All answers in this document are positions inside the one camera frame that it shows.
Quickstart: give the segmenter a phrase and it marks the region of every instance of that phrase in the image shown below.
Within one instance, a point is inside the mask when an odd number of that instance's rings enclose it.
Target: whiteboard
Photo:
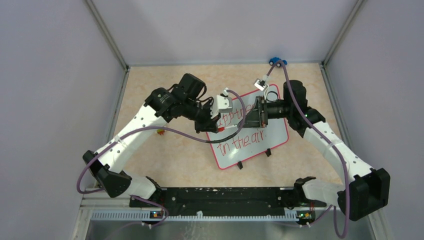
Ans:
[[[269,86],[270,91],[275,91],[280,96],[280,91],[275,84]],[[246,111],[249,112],[255,104],[256,96],[261,96],[264,93],[256,90],[246,93],[241,96],[241,99],[246,106]],[[269,100],[277,99],[277,95],[269,94]],[[218,127],[226,127],[237,124],[243,117],[242,104],[237,98],[232,100],[233,110],[230,113],[221,114],[221,119],[218,121]],[[237,131],[236,127],[226,129],[219,133],[207,132],[209,140],[223,139],[228,135]],[[264,153],[267,149],[273,149],[285,144],[289,140],[287,124],[284,118],[268,120],[268,126],[265,128],[244,128],[232,139],[211,144],[213,155],[218,168],[224,170],[238,162],[242,162],[253,158],[256,155]]]

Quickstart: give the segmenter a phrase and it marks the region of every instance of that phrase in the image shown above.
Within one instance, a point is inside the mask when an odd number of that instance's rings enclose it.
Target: cable tie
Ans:
[[[114,138],[115,142],[121,144],[124,148],[127,148],[128,145],[121,139],[120,136],[116,135]]]
[[[337,139],[337,140],[334,140],[334,141],[331,141],[326,147],[325,147],[325,150],[324,150],[324,152],[322,152],[322,155],[323,156],[326,156],[327,155],[327,153],[330,151],[330,149],[334,146],[334,145],[336,145],[336,144],[341,144],[341,143],[343,143],[343,141],[342,140],[340,140],[340,139]]]

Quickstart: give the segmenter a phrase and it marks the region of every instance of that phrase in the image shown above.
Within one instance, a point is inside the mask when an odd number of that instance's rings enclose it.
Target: black cable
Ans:
[[[170,88],[168,88],[167,89],[167,91],[169,92],[170,90],[172,90],[176,85],[178,85],[178,84],[174,84],[174,85],[172,85]]]
[[[208,88],[206,87],[206,85],[203,87],[203,93],[198,97],[198,98],[196,98],[196,101],[197,100],[199,100],[201,97],[203,97],[205,94],[206,94],[206,91],[208,90]]]
[[[277,100],[278,100],[278,99],[280,99],[280,96],[278,95],[278,93],[277,93],[276,91],[269,91],[269,92],[266,94],[266,100],[267,100],[268,102],[273,102],[273,101],[271,101],[271,100],[269,100],[269,99],[268,99],[268,94],[270,94],[270,93],[275,94],[275,95],[277,96]]]
[[[239,132],[236,131],[233,134],[231,134],[227,137],[224,137],[222,139],[219,139],[219,140],[206,140],[205,143],[207,143],[207,144],[220,144],[220,143],[226,142],[226,141],[234,138],[238,133]]]
[[[208,98],[206,98],[206,99],[203,99],[203,100],[197,100],[199,103],[204,103],[204,102],[206,102],[206,101],[209,101],[210,99],[214,99],[214,97],[212,97],[212,96],[210,96],[210,97],[208,97]]]
[[[209,100],[203,106],[209,106],[208,109],[212,108],[214,105],[215,98],[210,97]]]

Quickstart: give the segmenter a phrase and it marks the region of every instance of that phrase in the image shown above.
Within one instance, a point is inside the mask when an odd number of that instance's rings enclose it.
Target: metal frame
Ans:
[[[112,50],[113,54],[115,55],[116,59],[119,61],[119,64],[122,66],[122,68],[125,70],[125,74],[122,80],[121,89],[118,95],[118,98],[116,100],[115,110],[113,114],[113,118],[110,123],[110,128],[107,132],[107,140],[112,138],[117,119],[118,114],[121,108],[121,103],[124,97],[125,88],[127,85],[128,77],[130,74],[130,66],[125,62],[124,57],[122,56],[121,52],[119,51],[119,48],[117,47],[112,35],[110,34],[105,22],[103,21],[100,13],[98,12],[95,4],[93,3],[93,0],[84,0],[86,3],[88,9],[90,10],[91,14],[93,15],[94,20],[96,21],[99,30],[102,32],[106,42],[108,43],[110,49]],[[343,42],[346,34],[349,32],[349,29],[351,28],[353,22],[355,21],[356,17],[358,16],[358,13],[363,8],[364,4],[367,2],[367,0],[357,0],[356,4],[354,5],[351,13],[347,17],[343,27],[341,28],[339,34],[337,35],[336,39],[334,40],[333,44],[331,45],[331,48],[329,49],[327,55],[325,56],[325,59],[320,63],[320,69],[322,73],[322,77],[324,79],[325,87],[330,99],[331,106],[334,111],[334,115],[337,121],[337,125],[340,130],[341,138],[346,143],[347,146],[352,148],[352,141],[350,139],[349,131],[345,125],[344,121],[344,115],[342,113],[341,107],[339,105],[339,101],[337,99],[337,95],[335,93],[332,80],[328,74],[327,66],[329,62],[331,61],[333,55]],[[98,192],[93,193],[90,195],[84,195],[81,201],[81,205],[79,208],[78,217],[75,224],[75,229],[72,234],[73,240],[84,240],[86,238],[89,224],[91,217],[93,215],[94,210],[128,210],[129,207],[129,201],[128,197],[116,197],[116,198],[109,198],[109,196],[105,192]],[[372,214],[368,215],[369,222],[371,224],[371,228],[374,233],[374,237],[376,240],[392,240],[393,234],[391,232],[390,225],[386,219],[385,213],[382,209],[373,212]]]
[[[343,42],[343,39],[345,39],[346,34],[348,33],[349,29],[351,28],[352,24],[354,23],[356,17],[358,16],[358,13],[361,11],[364,4],[367,2],[367,0],[357,0],[355,3],[355,6],[353,6],[352,11],[350,12],[349,16],[347,17],[346,21],[344,22],[343,26],[340,29],[340,32],[338,33],[337,37],[335,38],[334,42],[332,43],[330,50],[328,51],[327,55],[325,56],[324,60],[322,61],[322,65],[327,67],[328,63],[330,62],[331,58],[333,57],[334,53],[339,48],[340,44]]]
[[[100,15],[99,11],[96,8],[96,5],[94,4],[93,0],[84,0],[84,3],[87,5],[88,10],[90,11],[91,15],[94,18],[94,21],[96,22],[100,32],[103,34],[104,39],[106,40],[107,44],[110,47],[110,50],[115,55],[116,59],[119,61],[119,64],[124,70],[127,70],[129,68],[128,64],[125,62],[125,59],[123,55],[121,54],[114,38],[112,37],[111,33],[109,32],[108,28],[106,27],[105,22],[103,21],[102,16]]]

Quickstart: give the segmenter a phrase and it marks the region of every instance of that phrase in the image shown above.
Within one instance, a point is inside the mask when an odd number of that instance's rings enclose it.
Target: red whiteboard border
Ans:
[[[276,84],[270,84],[270,86],[275,86],[275,87],[277,88],[278,98],[280,98],[280,89],[279,89],[279,87],[278,87]],[[256,89],[256,90],[254,90],[254,91],[251,91],[251,92],[245,93],[245,94],[241,95],[240,97],[244,97],[244,96],[246,96],[246,95],[249,95],[249,94],[252,94],[252,93],[256,93],[257,91],[259,91],[259,89]],[[287,143],[287,142],[289,141],[289,139],[290,139],[289,129],[287,128],[287,122],[286,122],[286,119],[285,119],[285,118],[283,118],[282,120],[284,121],[285,131],[287,132],[287,140],[286,140],[285,142],[283,142],[283,143],[280,143],[280,144],[276,145],[276,146],[270,147],[269,149],[275,149],[276,147],[279,147],[279,146],[281,146],[281,145],[283,145],[283,144]],[[209,138],[209,134],[208,134],[208,132],[206,132],[206,137],[207,137],[207,140],[211,140],[211,139]],[[217,155],[215,154],[214,147],[212,146],[212,143],[210,143],[209,145],[210,145],[210,149],[212,150],[213,157],[215,157],[216,165],[218,166],[218,168],[219,168],[219,169],[221,169],[221,170],[225,170],[225,169],[231,168],[232,166],[237,165],[237,163],[234,163],[233,165],[227,166],[227,167],[225,167],[225,168],[221,168],[221,167],[220,167],[220,165],[218,164]],[[246,159],[244,159],[244,160],[241,160],[240,162],[244,162],[244,161],[246,161],[246,160],[249,160],[249,159],[251,159],[251,158],[253,158],[253,157],[256,157],[256,156],[258,156],[258,155],[260,155],[260,154],[263,154],[263,153],[265,153],[265,152],[266,152],[266,150],[265,150],[265,151],[262,151],[262,152],[260,152],[260,153],[258,153],[258,154],[255,154],[255,155],[253,155],[253,156],[251,156],[251,157],[248,157],[248,158],[246,158]]]

